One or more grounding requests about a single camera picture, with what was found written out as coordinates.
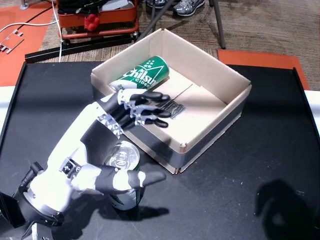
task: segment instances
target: black tabletop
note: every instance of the black tabletop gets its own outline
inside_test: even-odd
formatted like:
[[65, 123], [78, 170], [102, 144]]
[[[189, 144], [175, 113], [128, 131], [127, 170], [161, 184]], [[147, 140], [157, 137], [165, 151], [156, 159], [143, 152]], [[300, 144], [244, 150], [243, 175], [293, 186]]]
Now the black tabletop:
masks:
[[[26, 66], [0, 152], [0, 191], [11, 195], [30, 163], [47, 166], [60, 137], [93, 101], [90, 72], [98, 64]], [[53, 230], [55, 239], [306, 236], [319, 207], [320, 151], [301, 86], [292, 70], [232, 68], [252, 81], [252, 91], [242, 117], [213, 146], [179, 175], [140, 151], [141, 169], [165, 172], [167, 180], [147, 187], [139, 208], [129, 212], [114, 210], [101, 196], [81, 196]]]

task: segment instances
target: metal rod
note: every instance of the metal rod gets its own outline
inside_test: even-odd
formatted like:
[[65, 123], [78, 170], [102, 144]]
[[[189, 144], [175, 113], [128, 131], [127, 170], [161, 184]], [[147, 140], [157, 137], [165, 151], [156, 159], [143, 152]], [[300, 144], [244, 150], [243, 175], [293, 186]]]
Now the metal rod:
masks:
[[21, 0], [20, 10], [26, 10], [29, 7], [29, 4], [26, 3], [26, 0]]
[[[155, 14], [156, 14], [156, 0], [153, 0], [152, 3], [152, 12], [151, 12], [151, 20], [153, 20], [155, 18]], [[154, 32], [156, 30], [156, 24], [154, 24], [153, 28], [152, 28], [152, 32]]]
[[174, 3], [175, 0], [169, 0], [164, 7], [158, 12], [158, 14], [151, 20], [149, 25], [146, 27], [146, 29], [141, 33], [140, 37], [138, 38], [138, 41], [143, 39], [145, 36], [148, 35], [150, 30], [156, 25], [158, 20], [162, 17], [162, 15], [165, 14], [165, 12], [171, 7], [171, 5]]
[[220, 14], [220, 8], [219, 8], [218, 0], [213, 0], [213, 6], [214, 6], [216, 24], [218, 25], [218, 31], [219, 31], [219, 37], [220, 37], [220, 46], [221, 46], [222, 49], [226, 49], [225, 34], [224, 34], [224, 28], [222, 27], [222, 20], [221, 20], [221, 14]]

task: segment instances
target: orange mat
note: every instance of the orange mat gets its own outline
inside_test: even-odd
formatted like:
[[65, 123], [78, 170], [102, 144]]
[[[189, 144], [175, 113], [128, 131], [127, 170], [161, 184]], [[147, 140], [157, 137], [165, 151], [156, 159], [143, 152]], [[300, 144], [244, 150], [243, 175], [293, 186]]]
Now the orange mat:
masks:
[[[19, 6], [0, 8], [0, 29], [12, 23], [22, 23], [31, 19], [33, 16], [49, 8], [50, 3], [31, 4], [28, 9], [20, 10]], [[51, 21], [52, 9], [42, 13], [33, 19], [32, 24], [45, 24]], [[0, 42], [10, 33], [17, 29], [19, 25], [10, 26], [0, 32]], [[25, 54], [36, 52], [41, 47], [48, 26], [26, 26], [19, 29], [23, 33], [21, 42], [12, 52], [0, 51], [0, 86], [14, 86], [18, 80], [21, 67], [25, 61]]]
[[218, 59], [224, 64], [268, 67], [277, 69], [296, 68], [304, 90], [309, 90], [309, 85], [296, 56], [287, 56], [266, 52], [248, 52], [218, 49]]

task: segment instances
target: white cable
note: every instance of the white cable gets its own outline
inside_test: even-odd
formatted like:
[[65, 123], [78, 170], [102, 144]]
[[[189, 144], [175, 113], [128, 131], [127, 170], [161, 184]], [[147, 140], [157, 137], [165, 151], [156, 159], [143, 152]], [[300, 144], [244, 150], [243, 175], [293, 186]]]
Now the white cable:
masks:
[[53, 15], [54, 15], [54, 18], [55, 18], [56, 25], [58, 26], [58, 31], [59, 31], [59, 35], [60, 35], [60, 51], [59, 51], [59, 60], [58, 60], [59, 63], [60, 63], [61, 62], [61, 52], [62, 52], [62, 42], [63, 42], [62, 41], [62, 32], [61, 32], [59, 20], [58, 20], [56, 11], [55, 11], [54, 0], [51, 0], [51, 3], [52, 3]]
[[5, 30], [6, 28], [8, 27], [11, 27], [11, 26], [15, 26], [15, 25], [28, 25], [28, 26], [48, 26], [48, 25], [51, 25], [51, 24], [55, 24], [57, 21], [53, 21], [53, 22], [49, 22], [49, 23], [28, 23], [28, 22], [15, 22], [15, 23], [11, 23], [7, 26], [5, 26], [4, 28], [2, 28], [0, 30], [0, 33]]

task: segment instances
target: can lid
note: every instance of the can lid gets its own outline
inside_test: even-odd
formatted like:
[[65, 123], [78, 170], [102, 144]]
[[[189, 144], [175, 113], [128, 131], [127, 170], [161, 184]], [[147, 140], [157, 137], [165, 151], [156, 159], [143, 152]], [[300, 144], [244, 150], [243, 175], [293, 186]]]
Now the can lid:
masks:
[[125, 170], [134, 170], [140, 160], [140, 154], [135, 145], [128, 141], [120, 141], [114, 147], [112, 157], [106, 165]]

